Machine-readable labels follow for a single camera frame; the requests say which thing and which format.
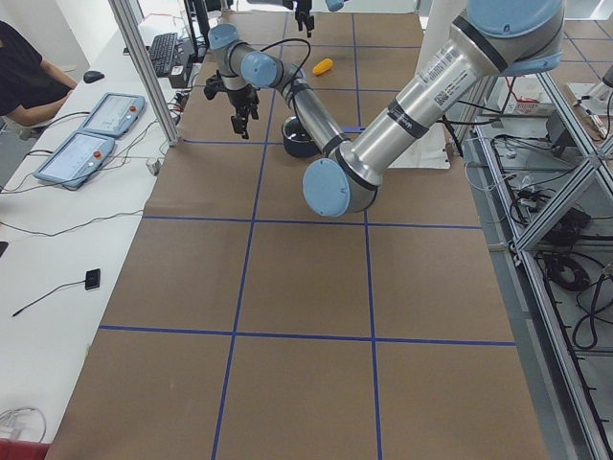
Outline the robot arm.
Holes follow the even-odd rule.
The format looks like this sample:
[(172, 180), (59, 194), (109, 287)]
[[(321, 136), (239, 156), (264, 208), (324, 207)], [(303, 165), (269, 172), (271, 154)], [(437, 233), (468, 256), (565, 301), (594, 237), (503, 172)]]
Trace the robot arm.
[(222, 91), (238, 104), (250, 89), (273, 88), (293, 109), (322, 158), (303, 176), (303, 196), (317, 215), (340, 217), (370, 207), (383, 174), (480, 79), (546, 72), (558, 66), (563, 1), (470, 1), (449, 37), (355, 138), (333, 120), (297, 65), (257, 51), (228, 23), (208, 37)]
[[(339, 12), (344, 8), (346, 1), (325, 0), (324, 3), (326, 9), (329, 12)], [(249, 1), (249, 4), (283, 7), (293, 12), (294, 20), (296, 21), (298, 31), (305, 31), (307, 38), (312, 37), (312, 32), (315, 29), (315, 17), (311, 13), (313, 9), (312, 0), (253, 0)]]

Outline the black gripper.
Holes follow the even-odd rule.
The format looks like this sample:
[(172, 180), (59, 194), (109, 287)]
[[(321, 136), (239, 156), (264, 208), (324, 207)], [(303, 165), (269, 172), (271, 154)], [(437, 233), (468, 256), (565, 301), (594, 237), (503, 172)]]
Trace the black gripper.
[(258, 106), (260, 99), (258, 91), (247, 83), (239, 90), (228, 90), (227, 95), (230, 104), (235, 109), (235, 114), (231, 117), (234, 133), (241, 135), (242, 139), (249, 139), (249, 117), (253, 120), (259, 119)]
[(312, 37), (312, 31), (314, 30), (314, 18), (311, 14), (312, 1), (311, 0), (295, 0), (294, 17), (296, 20), (297, 28), (299, 32), (303, 31), (303, 25), (306, 25), (306, 36)]

